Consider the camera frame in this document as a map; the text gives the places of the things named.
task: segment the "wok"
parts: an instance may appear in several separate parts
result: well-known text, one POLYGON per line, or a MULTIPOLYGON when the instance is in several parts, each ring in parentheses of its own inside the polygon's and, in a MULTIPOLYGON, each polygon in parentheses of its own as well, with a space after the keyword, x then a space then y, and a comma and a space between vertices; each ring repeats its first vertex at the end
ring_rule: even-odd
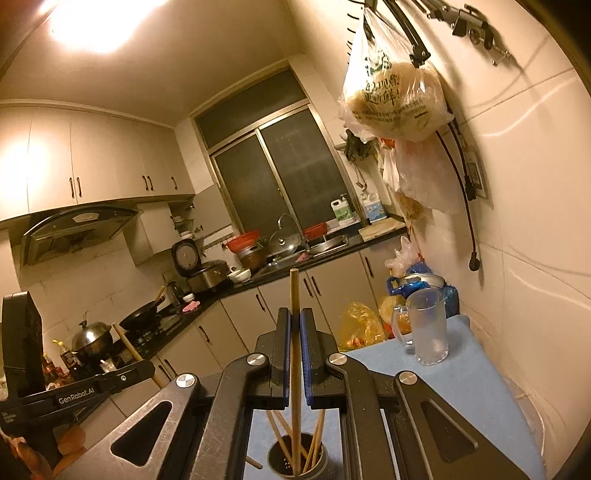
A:
POLYGON ((166 297, 160 297, 157 301, 151 301, 140 307, 135 312, 125 317, 119 325, 125 330, 132 332, 134 330, 145 330, 156 322, 156 311, 166 297))

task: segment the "yellow plastic bag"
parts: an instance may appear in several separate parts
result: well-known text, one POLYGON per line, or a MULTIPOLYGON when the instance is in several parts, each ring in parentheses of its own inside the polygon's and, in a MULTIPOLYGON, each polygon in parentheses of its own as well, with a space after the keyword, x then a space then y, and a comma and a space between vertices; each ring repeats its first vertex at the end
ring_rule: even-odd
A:
POLYGON ((388 339, 382 322, 363 303, 354 301, 341 315, 343 326, 339 336, 339 351, 348 352, 388 339))

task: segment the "glass pitcher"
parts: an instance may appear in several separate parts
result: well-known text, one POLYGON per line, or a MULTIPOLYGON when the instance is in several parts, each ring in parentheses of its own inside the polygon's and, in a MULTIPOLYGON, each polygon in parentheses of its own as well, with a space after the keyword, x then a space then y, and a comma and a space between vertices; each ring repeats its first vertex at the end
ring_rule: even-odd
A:
POLYGON ((447 357, 447 320, 441 291, 436 288, 417 290, 407 298, 406 306, 392 312, 392 330, 396 338, 413 353, 422 365, 435 365, 447 357), (398 316, 408 315, 412 333, 402 335, 398 316))

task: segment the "cable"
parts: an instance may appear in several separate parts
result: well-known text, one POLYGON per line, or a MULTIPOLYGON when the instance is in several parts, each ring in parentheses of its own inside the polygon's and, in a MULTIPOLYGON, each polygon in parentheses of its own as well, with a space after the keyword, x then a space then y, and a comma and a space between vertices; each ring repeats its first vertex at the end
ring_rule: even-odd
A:
POLYGON ((476 189, 470 179, 470 175, 468 175, 468 170, 466 168, 466 159, 464 158, 464 151, 462 149, 462 145, 456 135, 456 128, 460 131, 459 126, 457 126, 456 119, 454 118, 451 122, 447 124, 449 130, 451 130, 453 139, 456 141, 457 149, 460 152, 460 158, 462 159, 462 168, 464 170, 464 183, 466 184, 466 196, 468 200, 476 200, 476 189))
POLYGON ((452 164, 453 171, 456 172, 457 181, 460 184, 460 190, 462 191, 462 196, 464 197, 464 206, 466 207, 466 216, 468 217, 468 226, 470 227, 470 236, 472 237, 472 254, 470 256, 470 270, 473 272, 478 271, 480 269, 480 260, 478 260, 478 254, 476 253, 476 239, 474 237, 474 229, 472 228, 472 217, 470 217, 470 207, 468 206, 468 198, 466 196, 466 190, 464 189, 464 185, 462 183, 462 177, 460 177, 460 172, 457 170, 456 164, 453 161, 452 155, 449 153, 447 149, 447 145, 443 141, 441 135, 438 131, 435 131, 439 141, 443 145, 445 153, 447 154, 447 158, 452 164))

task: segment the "blue tablecloth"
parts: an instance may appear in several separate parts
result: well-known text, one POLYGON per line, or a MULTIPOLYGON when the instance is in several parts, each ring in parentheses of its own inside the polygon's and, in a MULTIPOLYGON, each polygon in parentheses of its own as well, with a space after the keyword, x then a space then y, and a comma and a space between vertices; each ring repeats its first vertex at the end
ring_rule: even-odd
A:
MULTIPOLYGON (((545 480, 544 468, 534 438, 519 406, 501 375, 486 357, 469 328, 469 319, 457 315, 447 320, 449 355, 438 365, 420 365, 413 355, 404 352, 396 340, 349 352, 369 369, 394 375, 402 370, 416 372, 431 388, 472 423, 501 452, 519 466, 531 480, 545 480)), ((318 411, 303 401, 302 432, 313 432, 318 411)), ((284 413, 288 422, 289 409, 284 413)), ((246 465, 248 480, 277 479, 267 465, 267 452, 275 442, 267 415, 255 411, 248 445, 248 455, 263 464, 263 470, 246 465)), ((332 477, 343 478, 340 465, 342 450, 338 410, 327 410, 323 443, 326 445, 332 477)))

